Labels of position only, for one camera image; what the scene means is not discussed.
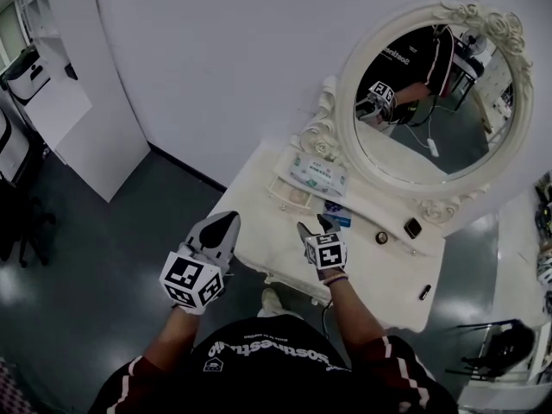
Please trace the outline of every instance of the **black chair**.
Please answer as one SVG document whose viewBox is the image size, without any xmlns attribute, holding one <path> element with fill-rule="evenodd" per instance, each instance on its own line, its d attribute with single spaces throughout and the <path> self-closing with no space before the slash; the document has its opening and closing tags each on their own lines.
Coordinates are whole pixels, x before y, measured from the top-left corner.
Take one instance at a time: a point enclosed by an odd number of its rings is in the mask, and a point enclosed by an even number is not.
<svg viewBox="0 0 552 414">
<path fill-rule="evenodd" d="M 11 136 L 11 123 L 6 116 L 4 118 L 6 129 L 0 137 L 0 154 Z M 24 260 L 27 242 L 36 252 L 41 264 L 45 266 L 48 263 L 47 257 L 38 248 L 35 231 L 43 223 L 55 223 L 55 216 L 51 213 L 35 213 L 37 206 L 41 207 L 37 198 L 29 200 L 21 188 L 9 182 L 0 172 L 0 259 L 8 260 L 14 243 L 21 240 L 19 263 L 22 267 L 27 266 Z"/>
<path fill-rule="evenodd" d="M 507 324 L 511 325 L 511 328 L 502 331 L 501 327 Z M 492 335 L 491 339 L 484 343 L 482 354 L 472 359 L 462 358 L 462 362 L 467 364 L 466 371 L 446 370 L 446 372 L 469 375 L 473 380 L 492 380 L 505 375 L 519 362 L 529 357 L 535 346 L 535 332 L 519 319 L 458 325 L 456 328 L 471 328 L 475 331 L 492 327 L 498 327 L 500 332 Z"/>
</svg>

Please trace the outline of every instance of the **white cabinet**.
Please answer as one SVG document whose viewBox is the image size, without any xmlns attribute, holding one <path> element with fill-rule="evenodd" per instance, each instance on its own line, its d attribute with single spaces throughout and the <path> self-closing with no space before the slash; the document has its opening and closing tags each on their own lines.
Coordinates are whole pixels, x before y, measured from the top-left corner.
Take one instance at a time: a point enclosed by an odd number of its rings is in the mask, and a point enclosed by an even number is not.
<svg viewBox="0 0 552 414">
<path fill-rule="evenodd" d="M 149 152 L 105 39 L 96 0 L 21 0 L 51 79 L 25 106 L 45 143 L 110 201 Z M 78 80 L 66 76 L 71 62 Z"/>
</svg>

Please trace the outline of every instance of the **jersey sleeve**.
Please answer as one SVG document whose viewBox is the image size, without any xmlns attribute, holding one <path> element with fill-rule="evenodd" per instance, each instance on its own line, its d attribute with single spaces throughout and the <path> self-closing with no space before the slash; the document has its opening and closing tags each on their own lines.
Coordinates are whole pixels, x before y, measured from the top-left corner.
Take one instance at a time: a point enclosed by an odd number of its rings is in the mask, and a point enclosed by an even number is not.
<svg viewBox="0 0 552 414">
<path fill-rule="evenodd" d="M 449 79 L 454 54 L 455 39 L 450 28 L 446 28 L 437 39 L 435 55 L 431 57 L 432 60 L 429 63 L 429 69 L 424 81 L 433 95 L 443 94 L 447 86 L 447 80 Z"/>
<path fill-rule="evenodd" d="M 170 375 L 139 356 L 115 371 L 88 411 L 89 414 L 149 412 Z"/>
<path fill-rule="evenodd" d="M 388 408 L 407 413 L 458 413 L 456 402 L 425 369 L 412 348 L 396 336 L 368 343 L 352 358 L 353 373 L 362 373 Z"/>
</svg>

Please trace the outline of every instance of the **gray floor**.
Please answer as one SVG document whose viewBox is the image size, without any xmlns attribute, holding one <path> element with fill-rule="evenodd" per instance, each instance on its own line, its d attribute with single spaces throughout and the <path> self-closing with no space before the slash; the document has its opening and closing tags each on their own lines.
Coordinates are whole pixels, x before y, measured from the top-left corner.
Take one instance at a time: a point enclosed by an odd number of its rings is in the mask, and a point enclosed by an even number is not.
<svg viewBox="0 0 552 414">
<path fill-rule="evenodd" d="M 445 173 L 456 173 L 479 161 L 489 152 L 485 130 L 481 123 L 481 114 L 474 99 L 468 93 L 465 101 L 456 112 L 450 112 L 456 107 L 461 97 L 462 85 L 446 98 L 439 97 L 431 119 L 419 127 L 411 127 L 411 132 L 427 145 L 430 137 L 437 145 L 439 158 L 431 156 L 428 148 L 423 147 L 406 127 L 398 126 L 391 138 L 416 151 L 433 162 Z M 430 113 L 433 97 L 420 102 L 413 123 L 421 123 Z"/>
<path fill-rule="evenodd" d="M 157 277 L 166 255 L 204 217 L 220 193 L 150 154 L 110 204 L 54 156 L 33 189 L 59 218 L 42 244 L 42 267 L 0 266 L 0 353 L 16 363 L 39 398 L 85 412 L 104 380 L 140 354 L 156 335 L 170 302 Z M 487 216 L 449 237 L 428 328 L 394 330 L 457 397 L 463 378 L 445 374 L 477 352 L 478 336 L 457 336 L 458 323 L 486 321 L 496 277 L 498 225 Z M 199 340 L 260 307 L 263 276 L 236 265 L 226 295 L 210 306 Z M 284 305 L 321 329 L 321 308 L 301 293 L 275 285 Z M 330 339 L 342 351 L 332 310 Z"/>
</svg>

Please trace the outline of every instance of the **person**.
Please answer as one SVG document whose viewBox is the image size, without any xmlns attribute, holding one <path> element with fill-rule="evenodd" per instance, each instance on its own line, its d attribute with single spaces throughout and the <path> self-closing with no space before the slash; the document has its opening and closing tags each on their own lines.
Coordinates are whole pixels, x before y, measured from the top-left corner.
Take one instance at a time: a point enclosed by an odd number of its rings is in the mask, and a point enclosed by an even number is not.
<svg viewBox="0 0 552 414">
<path fill-rule="evenodd" d="M 368 67 L 356 94 L 356 117 L 365 113 L 363 100 L 378 81 L 395 92 L 392 117 L 379 117 L 405 124 L 416 113 L 418 102 L 430 95 L 442 95 L 447 87 L 455 52 L 455 38 L 447 25 L 415 29 L 395 40 Z"/>
<path fill-rule="evenodd" d="M 266 289 L 257 317 L 219 329 L 193 350 L 201 315 L 175 307 L 143 356 L 105 382 L 90 413 L 184 412 L 192 405 L 204 409 L 205 403 L 259 410 L 300 398 L 310 408 L 358 398 L 368 412 L 458 412 L 409 345 L 386 334 L 343 270 L 323 270 L 322 279 L 351 368 L 324 336 Z M 252 399 L 255 394 L 262 397 Z"/>
</svg>

